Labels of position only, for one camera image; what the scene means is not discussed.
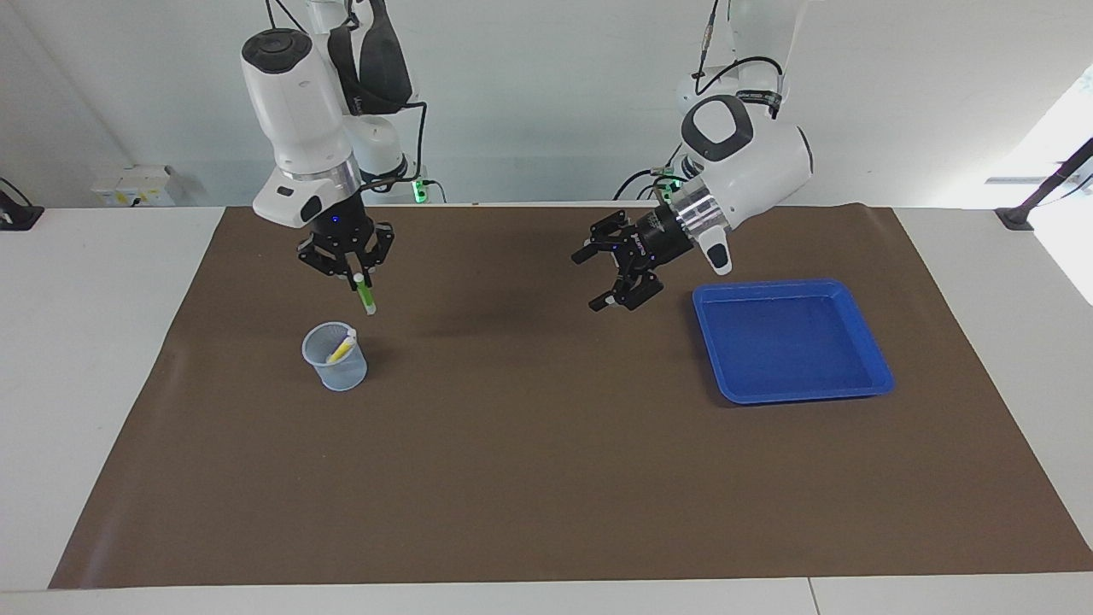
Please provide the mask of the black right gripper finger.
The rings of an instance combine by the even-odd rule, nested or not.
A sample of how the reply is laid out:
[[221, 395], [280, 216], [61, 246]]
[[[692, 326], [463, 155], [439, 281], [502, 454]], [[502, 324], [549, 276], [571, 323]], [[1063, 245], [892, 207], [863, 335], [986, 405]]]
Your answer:
[[371, 243], [359, 250], [360, 272], [362, 272], [362, 284], [365, 287], [374, 287], [372, 275], [387, 260], [393, 240], [395, 230], [389, 222], [375, 223], [371, 234]]
[[299, 261], [331, 277], [353, 279], [350, 256], [356, 253], [359, 253], [359, 238], [354, 235], [312, 230], [297, 246]]

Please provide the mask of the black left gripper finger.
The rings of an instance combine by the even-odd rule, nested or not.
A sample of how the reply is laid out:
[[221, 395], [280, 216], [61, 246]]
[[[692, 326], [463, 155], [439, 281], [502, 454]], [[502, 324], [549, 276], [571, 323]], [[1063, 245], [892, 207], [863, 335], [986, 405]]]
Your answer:
[[665, 288], [655, 268], [639, 267], [637, 269], [619, 267], [614, 283], [601, 295], [595, 296], [588, 303], [591, 311], [598, 312], [608, 307], [626, 308], [635, 311], [640, 305], [653, 299], [653, 296]]
[[571, 255], [574, 264], [581, 264], [598, 253], [611, 255], [618, 264], [634, 264], [640, 260], [639, 226], [628, 215], [606, 215], [589, 227], [589, 237]]

